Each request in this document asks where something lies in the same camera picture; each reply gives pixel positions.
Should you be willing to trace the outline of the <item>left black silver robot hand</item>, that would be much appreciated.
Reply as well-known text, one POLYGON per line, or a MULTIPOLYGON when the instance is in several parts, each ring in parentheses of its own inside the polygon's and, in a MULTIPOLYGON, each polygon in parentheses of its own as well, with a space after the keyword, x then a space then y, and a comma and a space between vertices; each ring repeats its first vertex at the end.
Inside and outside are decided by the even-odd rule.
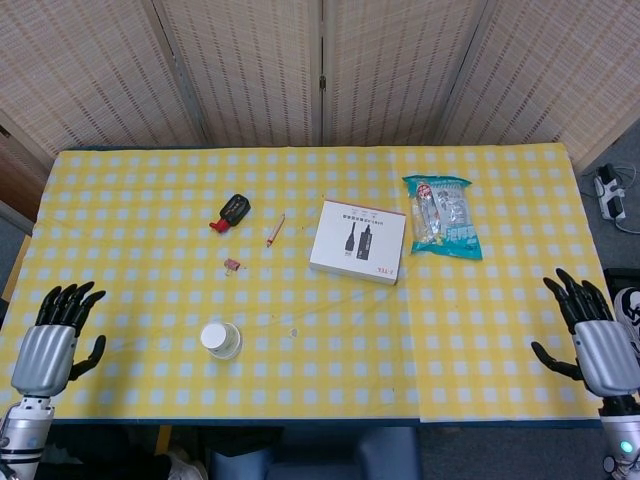
POLYGON ((106 349, 100 335, 90 355, 74 360, 80 334, 95 304, 106 295, 94 283, 56 286, 44 297, 35 323, 27 330, 15 363, 11 386, 22 396, 50 398, 94 369, 106 349))

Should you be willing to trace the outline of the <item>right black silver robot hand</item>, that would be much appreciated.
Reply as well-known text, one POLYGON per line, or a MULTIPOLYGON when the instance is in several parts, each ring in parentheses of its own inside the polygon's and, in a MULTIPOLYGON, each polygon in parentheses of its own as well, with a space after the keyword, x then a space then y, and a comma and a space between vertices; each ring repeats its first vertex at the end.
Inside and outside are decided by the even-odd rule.
POLYGON ((550 371, 582 382, 601 398, 631 396, 639 390, 639 363, 627 329, 614 319, 604 294, 558 268, 557 280, 543 283, 555 298, 575 350, 575 361, 552 357, 537 341, 531 348, 550 371))

